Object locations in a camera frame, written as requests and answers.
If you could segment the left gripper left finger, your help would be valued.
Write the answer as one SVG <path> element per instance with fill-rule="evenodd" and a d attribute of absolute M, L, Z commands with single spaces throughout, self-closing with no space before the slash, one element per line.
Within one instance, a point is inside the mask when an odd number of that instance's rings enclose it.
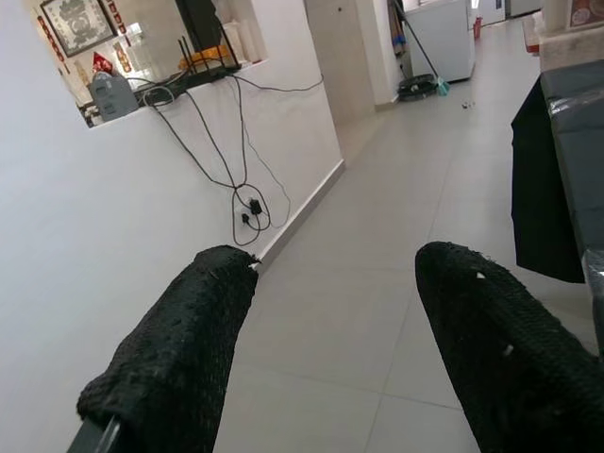
<path fill-rule="evenodd" d="M 211 452 L 259 259 L 199 252 L 82 390 L 72 452 Z"/>

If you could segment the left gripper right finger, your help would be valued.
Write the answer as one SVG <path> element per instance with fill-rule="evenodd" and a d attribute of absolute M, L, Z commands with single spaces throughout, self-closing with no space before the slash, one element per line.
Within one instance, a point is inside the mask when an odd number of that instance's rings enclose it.
<path fill-rule="evenodd" d="M 482 452 L 600 452 L 603 362 L 503 266 L 431 242 L 417 290 Z"/>

